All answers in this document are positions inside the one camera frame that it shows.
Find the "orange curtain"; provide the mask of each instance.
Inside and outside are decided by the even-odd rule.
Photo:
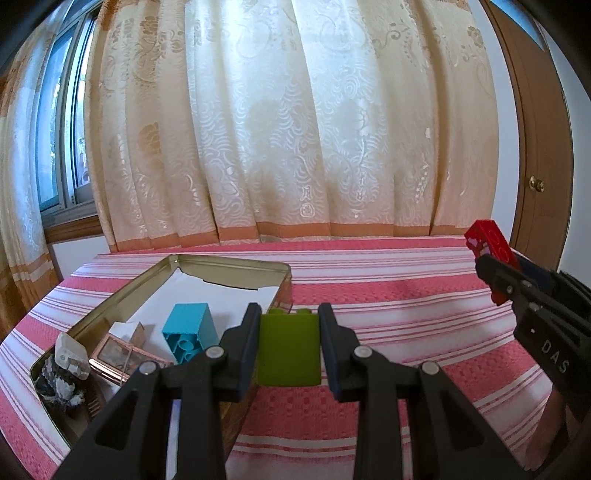
[[[40,80],[69,5],[35,29],[0,80],[0,340],[58,283],[41,224],[31,132]]]
[[[89,171],[113,251],[462,233],[498,117],[463,0],[106,0]]]

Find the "door knob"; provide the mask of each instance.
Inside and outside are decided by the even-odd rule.
[[[544,191],[544,182],[542,180],[536,180],[536,178],[532,175],[530,177],[530,189],[532,192],[542,193]]]

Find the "green lego brick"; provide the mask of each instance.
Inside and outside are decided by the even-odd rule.
[[[267,387],[320,385],[318,315],[301,309],[272,309],[261,315],[258,384]]]

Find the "lego brick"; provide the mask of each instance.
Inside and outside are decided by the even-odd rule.
[[[477,220],[464,234],[466,246],[472,250],[474,257],[489,254],[516,270],[521,270],[517,257],[509,247],[507,240],[501,233],[494,220]],[[501,292],[491,290],[491,300],[497,305],[503,305],[509,298]]]
[[[268,387],[311,387],[320,384],[318,315],[301,309],[272,309],[261,315],[258,383]]]
[[[162,328],[162,335],[179,364],[219,343],[207,303],[177,303]]]

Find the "hand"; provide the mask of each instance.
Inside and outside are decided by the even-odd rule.
[[[525,470],[537,470],[542,466],[550,452],[556,435],[565,420],[566,403],[556,389],[552,389],[540,422],[525,450]]]

